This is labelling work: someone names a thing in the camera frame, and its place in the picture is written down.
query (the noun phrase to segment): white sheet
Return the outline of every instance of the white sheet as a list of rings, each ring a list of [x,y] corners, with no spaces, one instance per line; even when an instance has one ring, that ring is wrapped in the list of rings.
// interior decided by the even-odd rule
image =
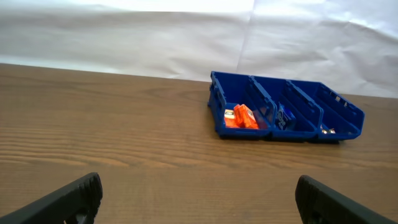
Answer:
[[[3,0],[0,62],[210,80],[219,70],[398,98],[398,2]]]

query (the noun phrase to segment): blue storage bin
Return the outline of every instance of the blue storage bin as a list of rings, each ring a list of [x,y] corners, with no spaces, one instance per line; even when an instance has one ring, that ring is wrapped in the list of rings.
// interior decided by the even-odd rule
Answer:
[[[317,127],[318,139],[346,140],[361,134],[363,111],[320,82],[291,81],[323,109],[322,121]],[[324,129],[334,128],[336,134],[323,134],[321,125]]]
[[[275,104],[253,77],[212,72],[211,80],[208,106],[213,113],[215,129],[221,137],[263,138],[271,133]],[[225,109],[233,110],[237,104],[245,104],[253,111],[259,129],[225,126]]]
[[[291,81],[279,78],[254,77],[271,96],[275,105],[282,103],[296,117],[292,130],[281,130],[275,125],[277,109],[272,123],[273,139],[308,140],[316,138],[323,110]]]

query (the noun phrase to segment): orange snack packet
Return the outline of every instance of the orange snack packet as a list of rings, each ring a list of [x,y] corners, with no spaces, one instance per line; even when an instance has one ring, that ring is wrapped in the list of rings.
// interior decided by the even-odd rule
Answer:
[[[227,128],[239,128],[236,124],[236,116],[233,110],[225,110],[224,113],[225,126]]]
[[[234,107],[236,114],[236,124],[240,127],[259,129],[259,126],[254,118],[253,111],[246,105],[236,105]]]

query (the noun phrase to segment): brown wooden surface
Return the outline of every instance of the brown wooden surface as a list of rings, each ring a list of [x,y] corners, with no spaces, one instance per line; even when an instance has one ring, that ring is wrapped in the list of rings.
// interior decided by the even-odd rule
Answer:
[[[0,216],[88,172],[96,223],[301,223],[308,174],[398,221],[398,100],[340,144],[221,140],[209,83],[0,65]]]

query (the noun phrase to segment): white wall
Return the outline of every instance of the white wall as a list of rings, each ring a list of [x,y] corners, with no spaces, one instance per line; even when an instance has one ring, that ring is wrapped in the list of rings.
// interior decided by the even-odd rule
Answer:
[[[3,0],[0,62],[210,80],[321,81],[398,98],[398,2]]]

